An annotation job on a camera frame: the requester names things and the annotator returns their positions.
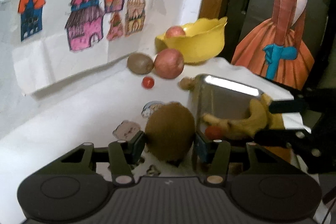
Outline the brown kiwi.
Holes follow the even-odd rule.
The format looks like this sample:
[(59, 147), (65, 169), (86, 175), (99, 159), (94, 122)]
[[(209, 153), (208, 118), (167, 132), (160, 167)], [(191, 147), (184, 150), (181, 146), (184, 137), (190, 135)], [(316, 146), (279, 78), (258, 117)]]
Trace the brown kiwi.
[(195, 133), (190, 110), (178, 102), (163, 105), (149, 117), (146, 145), (160, 161), (180, 161), (189, 152)]
[(153, 70), (154, 63), (148, 55), (143, 53), (132, 53), (127, 58), (127, 67), (137, 75), (147, 75)]

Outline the yellow banana bunch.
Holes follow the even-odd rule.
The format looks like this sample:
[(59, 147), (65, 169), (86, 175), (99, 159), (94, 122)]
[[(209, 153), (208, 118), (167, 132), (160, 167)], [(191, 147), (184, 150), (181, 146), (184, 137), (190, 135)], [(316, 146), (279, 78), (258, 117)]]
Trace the yellow banana bunch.
[(204, 113), (202, 120), (211, 126), (218, 127), (223, 138), (232, 140), (254, 138), (256, 133), (263, 129), (283, 130), (285, 128), (282, 115), (272, 114), (269, 111), (271, 102), (273, 102), (272, 98), (263, 93), (260, 99), (250, 100), (248, 118), (224, 119)]

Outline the orange tangerine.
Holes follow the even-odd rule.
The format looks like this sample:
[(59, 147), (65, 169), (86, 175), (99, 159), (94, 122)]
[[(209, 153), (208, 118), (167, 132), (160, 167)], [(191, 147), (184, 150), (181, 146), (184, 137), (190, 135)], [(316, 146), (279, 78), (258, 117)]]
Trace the orange tangerine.
[(209, 140), (221, 140), (224, 138), (224, 133), (219, 126), (208, 126), (205, 129), (205, 136)]

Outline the white printed table cloth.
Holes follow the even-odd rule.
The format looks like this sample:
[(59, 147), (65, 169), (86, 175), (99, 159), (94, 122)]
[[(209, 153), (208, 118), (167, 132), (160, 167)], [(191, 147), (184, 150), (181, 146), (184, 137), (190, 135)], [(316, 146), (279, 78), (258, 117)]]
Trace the white printed table cloth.
[(24, 96), (11, 79), (1, 89), (1, 223), (21, 223), (19, 184), (30, 174), (84, 142), (105, 147), (123, 121), (144, 127), (150, 101), (189, 106), (178, 79), (154, 79), (150, 90), (126, 60), (66, 79)]

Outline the steel rectangular tray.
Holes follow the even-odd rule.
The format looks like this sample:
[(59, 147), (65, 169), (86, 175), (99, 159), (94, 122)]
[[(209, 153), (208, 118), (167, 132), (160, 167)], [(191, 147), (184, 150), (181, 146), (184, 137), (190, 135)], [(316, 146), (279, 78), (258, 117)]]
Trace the steel rectangular tray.
[[(223, 79), (213, 75), (201, 74), (195, 78), (191, 90), (191, 106), (194, 111), (197, 129), (205, 133), (208, 123), (202, 120), (204, 113), (224, 119), (245, 119), (249, 117), (249, 102), (260, 99), (264, 93), (258, 88)], [(303, 128), (301, 124), (290, 124), (284, 119), (284, 129)]]

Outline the small red cherry tomato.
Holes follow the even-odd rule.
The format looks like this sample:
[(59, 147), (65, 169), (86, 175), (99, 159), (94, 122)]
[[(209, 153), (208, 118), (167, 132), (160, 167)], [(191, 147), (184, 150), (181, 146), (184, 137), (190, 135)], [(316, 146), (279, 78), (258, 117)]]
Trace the small red cherry tomato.
[(145, 89), (152, 89), (154, 87), (154, 78), (146, 76), (142, 79), (142, 87)]

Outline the small brown longan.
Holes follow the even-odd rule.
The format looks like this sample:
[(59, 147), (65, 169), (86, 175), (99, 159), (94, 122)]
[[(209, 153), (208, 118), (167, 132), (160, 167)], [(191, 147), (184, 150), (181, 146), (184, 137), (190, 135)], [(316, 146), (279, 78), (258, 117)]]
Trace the small brown longan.
[(178, 83), (182, 90), (193, 90), (195, 86), (195, 79), (190, 77), (183, 77)]

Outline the red apple by bowl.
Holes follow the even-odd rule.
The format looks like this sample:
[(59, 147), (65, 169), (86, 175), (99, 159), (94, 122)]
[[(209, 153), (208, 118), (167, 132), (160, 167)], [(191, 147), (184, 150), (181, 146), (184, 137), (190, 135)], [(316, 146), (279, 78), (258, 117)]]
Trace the red apple by bowl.
[(183, 55), (176, 49), (159, 52), (154, 61), (155, 73), (163, 79), (175, 79), (184, 69)]

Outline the girl in orange dress picture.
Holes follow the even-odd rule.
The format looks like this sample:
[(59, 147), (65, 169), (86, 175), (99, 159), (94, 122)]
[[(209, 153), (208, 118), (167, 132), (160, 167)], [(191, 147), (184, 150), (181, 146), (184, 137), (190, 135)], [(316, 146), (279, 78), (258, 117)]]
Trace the girl in orange dress picture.
[(330, 0), (252, 0), (231, 63), (301, 90), (321, 46)]

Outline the yellow scalloped bowl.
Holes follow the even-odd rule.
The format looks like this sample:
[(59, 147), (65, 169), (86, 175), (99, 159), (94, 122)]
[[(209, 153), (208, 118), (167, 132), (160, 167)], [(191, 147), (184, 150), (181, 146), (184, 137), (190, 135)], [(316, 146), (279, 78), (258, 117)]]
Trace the yellow scalloped bowl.
[(155, 49), (160, 52), (166, 48), (178, 50), (185, 63), (202, 63), (217, 56), (224, 48), (224, 28), (227, 17), (220, 19), (200, 18), (194, 23), (182, 26), (186, 35), (167, 38), (165, 34), (155, 37)]

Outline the red apple in bowl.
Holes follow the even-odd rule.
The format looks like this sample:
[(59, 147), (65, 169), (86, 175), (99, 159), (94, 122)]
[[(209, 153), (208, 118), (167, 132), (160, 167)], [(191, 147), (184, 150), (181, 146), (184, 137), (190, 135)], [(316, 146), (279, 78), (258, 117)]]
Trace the red apple in bowl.
[(173, 38), (185, 35), (186, 35), (185, 30), (181, 26), (172, 26), (165, 32), (166, 38)]

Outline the colourful houses drawing poster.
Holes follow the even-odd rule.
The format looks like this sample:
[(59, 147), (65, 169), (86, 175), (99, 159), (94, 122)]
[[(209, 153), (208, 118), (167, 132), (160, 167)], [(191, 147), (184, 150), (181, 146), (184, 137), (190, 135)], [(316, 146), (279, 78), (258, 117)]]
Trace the colourful houses drawing poster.
[(31, 94), (138, 50), (171, 26), (182, 0), (1, 0), (19, 87)]

